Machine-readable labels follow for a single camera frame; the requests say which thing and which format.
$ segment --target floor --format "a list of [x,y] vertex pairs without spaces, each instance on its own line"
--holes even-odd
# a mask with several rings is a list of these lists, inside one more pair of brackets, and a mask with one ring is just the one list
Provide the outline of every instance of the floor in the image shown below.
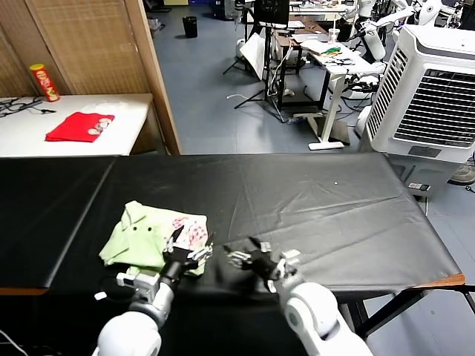
[[[196,39],[184,37],[184,16],[198,17]],[[243,25],[236,27],[233,22],[213,19],[207,6],[175,7],[156,17],[166,24],[154,43],[185,154],[309,152],[307,145],[315,137],[307,123],[282,124],[267,106],[255,103],[234,110],[240,98],[226,99],[236,93],[250,96],[262,87],[254,76],[239,70],[231,69],[222,75],[234,61],[235,44],[243,38]],[[298,91],[308,85],[307,93],[317,96],[323,73],[309,67],[299,77],[287,78],[288,88]],[[357,113],[347,116],[350,109],[343,104],[341,109],[338,117],[354,125]],[[353,132],[350,138],[351,145],[344,151],[356,150],[358,139]],[[436,195],[428,209],[429,220],[472,284],[474,211],[475,196],[452,185]],[[368,312],[375,312],[389,299],[390,296],[368,300]],[[468,356],[475,350],[474,332],[475,317],[463,296],[434,291],[371,335],[368,344],[376,356]]]

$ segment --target white desk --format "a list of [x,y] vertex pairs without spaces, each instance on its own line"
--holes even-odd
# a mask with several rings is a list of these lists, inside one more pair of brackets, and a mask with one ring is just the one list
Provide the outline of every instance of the white desk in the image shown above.
[[[340,47],[341,54],[338,54],[334,57],[322,57],[315,53],[312,53],[312,56],[319,62],[327,72],[330,73],[330,81],[335,82],[335,87],[333,90],[332,100],[330,102],[330,107],[328,108],[327,115],[325,116],[325,124],[321,137],[318,135],[318,128],[315,119],[312,117],[308,118],[310,127],[313,129],[315,135],[317,136],[318,142],[310,143],[309,149],[314,150],[327,150],[331,148],[343,148],[341,142],[329,142],[330,133],[332,131],[333,123],[335,122],[336,112],[338,110],[338,104],[341,98],[341,92],[344,88],[344,79],[347,74],[355,73],[373,73],[373,66],[370,63],[366,62],[356,53],[352,52],[348,47],[344,46],[341,43],[335,44],[335,46]],[[349,58],[353,61],[353,65],[333,65],[331,63],[332,59],[346,59]]]
[[[41,114],[29,109],[0,117],[0,157],[127,156],[146,120],[159,147],[160,134],[151,98],[151,94],[68,95],[57,102],[35,106],[55,113]],[[77,111],[110,114],[115,118],[95,142],[45,141],[46,133]]]
[[300,7],[298,5],[290,5],[290,15],[316,16],[326,15],[328,13],[344,13],[354,9],[354,6],[345,4],[336,5],[334,7]]

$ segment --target air cooler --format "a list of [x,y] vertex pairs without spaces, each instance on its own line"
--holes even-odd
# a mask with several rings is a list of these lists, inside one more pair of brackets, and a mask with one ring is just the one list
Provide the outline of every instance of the air cooler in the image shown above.
[[441,188],[474,152],[475,32],[405,25],[360,151],[386,153],[414,195]]

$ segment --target wooden partition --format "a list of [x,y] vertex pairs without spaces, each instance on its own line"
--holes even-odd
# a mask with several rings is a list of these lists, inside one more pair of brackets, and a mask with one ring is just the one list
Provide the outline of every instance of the wooden partition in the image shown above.
[[[142,0],[0,0],[0,8],[0,96],[36,95],[27,69],[38,62],[60,94],[152,93],[164,144],[180,154]],[[141,148],[153,145],[146,128]]]

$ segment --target pringles can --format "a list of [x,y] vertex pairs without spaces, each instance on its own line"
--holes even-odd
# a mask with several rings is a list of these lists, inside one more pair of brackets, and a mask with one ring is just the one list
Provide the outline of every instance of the pringles can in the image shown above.
[[46,100],[49,102],[55,102],[56,100],[59,100],[58,90],[54,86],[53,81],[46,71],[45,65],[42,63],[31,65],[30,70],[35,77],[35,80],[41,87],[43,94],[46,96]]

